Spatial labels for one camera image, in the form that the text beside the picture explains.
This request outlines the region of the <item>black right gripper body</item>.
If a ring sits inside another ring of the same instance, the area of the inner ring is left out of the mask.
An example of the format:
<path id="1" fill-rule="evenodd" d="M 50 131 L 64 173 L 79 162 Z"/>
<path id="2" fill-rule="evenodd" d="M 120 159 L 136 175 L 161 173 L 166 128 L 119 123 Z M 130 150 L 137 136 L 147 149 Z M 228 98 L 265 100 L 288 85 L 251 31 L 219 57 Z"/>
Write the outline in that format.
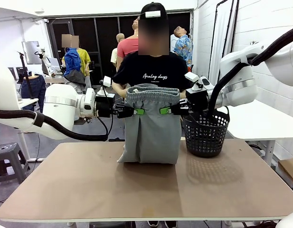
<path id="1" fill-rule="evenodd" d="M 186 90 L 186 98 L 192 111 L 204 111 L 208 109 L 208 93 L 206 90 Z"/>

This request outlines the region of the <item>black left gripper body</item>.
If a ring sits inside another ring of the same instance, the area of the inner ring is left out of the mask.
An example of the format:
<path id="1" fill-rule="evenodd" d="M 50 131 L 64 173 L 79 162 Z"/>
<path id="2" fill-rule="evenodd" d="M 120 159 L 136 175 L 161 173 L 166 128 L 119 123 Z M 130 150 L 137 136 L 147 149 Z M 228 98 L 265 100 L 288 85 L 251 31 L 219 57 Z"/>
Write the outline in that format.
<path id="1" fill-rule="evenodd" d="M 95 96 L 95 107 L 99 117 L 109 118 L 112 114 L 112 107 L 115 102 L 115 94 L 106 94 L 104 96 Z"/>

